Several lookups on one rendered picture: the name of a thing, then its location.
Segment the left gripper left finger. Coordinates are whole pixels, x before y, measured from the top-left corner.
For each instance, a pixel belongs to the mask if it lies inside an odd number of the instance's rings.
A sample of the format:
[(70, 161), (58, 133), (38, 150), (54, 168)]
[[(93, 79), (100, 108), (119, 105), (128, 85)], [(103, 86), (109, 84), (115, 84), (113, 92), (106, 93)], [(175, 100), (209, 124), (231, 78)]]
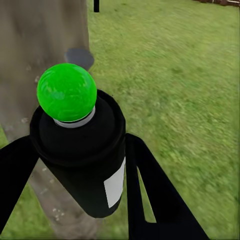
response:
[(30, 135), (0, 149), (0, 235), (39, 159)]

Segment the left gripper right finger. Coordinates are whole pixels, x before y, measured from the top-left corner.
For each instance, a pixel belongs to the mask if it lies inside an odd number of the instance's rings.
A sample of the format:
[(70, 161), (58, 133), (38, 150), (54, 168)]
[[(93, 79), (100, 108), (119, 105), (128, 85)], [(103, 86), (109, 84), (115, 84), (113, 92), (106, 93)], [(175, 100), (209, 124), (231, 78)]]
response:
[[(156, 223), (145, 220), (139, 168)], [(129, 240), (210, 240), (144, 141), (125, 134)]]

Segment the pesticide atomizer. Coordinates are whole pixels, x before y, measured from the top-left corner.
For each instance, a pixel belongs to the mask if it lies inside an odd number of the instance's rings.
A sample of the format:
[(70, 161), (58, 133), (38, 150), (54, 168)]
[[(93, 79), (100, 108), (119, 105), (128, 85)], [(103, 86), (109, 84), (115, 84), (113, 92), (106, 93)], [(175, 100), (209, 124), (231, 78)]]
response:
[(30, 124), (32, 148), (91, 217), (119, 207), (126, 169), (126, 119), (115, 99), (96, 88), (94, 56), (74, 46), (66, 63), (38, 78)]

